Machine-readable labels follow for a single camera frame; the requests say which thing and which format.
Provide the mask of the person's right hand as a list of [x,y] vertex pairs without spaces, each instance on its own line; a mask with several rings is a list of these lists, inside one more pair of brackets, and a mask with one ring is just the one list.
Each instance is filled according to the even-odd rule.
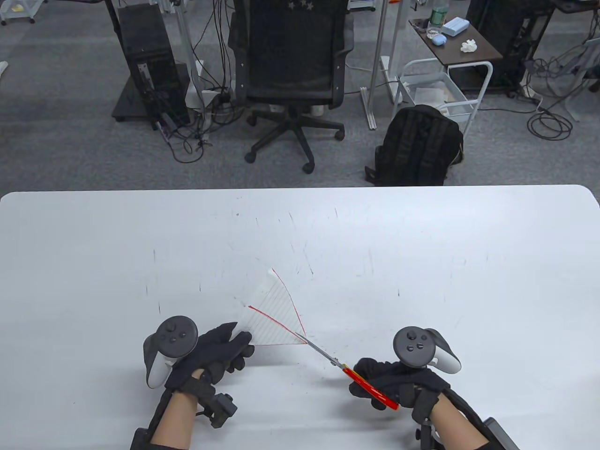
[[412,418],[418,424],[431,418],[439,396],[450,388],[450,384],[431,369],[412,368],[402,362],[362,358],[353,369],[373,388],[401,407],[411,409]]

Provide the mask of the person's left hand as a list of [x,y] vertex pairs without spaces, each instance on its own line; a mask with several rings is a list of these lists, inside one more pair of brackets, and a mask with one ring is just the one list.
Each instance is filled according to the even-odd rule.
[[255,351],[248,331],[232,336],[235,322],[224,323],[198,338],[197,345],[186,357],[177,362],[165,382],[165,388],[189,394],[198,401],[216,394],[214,384],[226,372],[241,371],[246,359]]

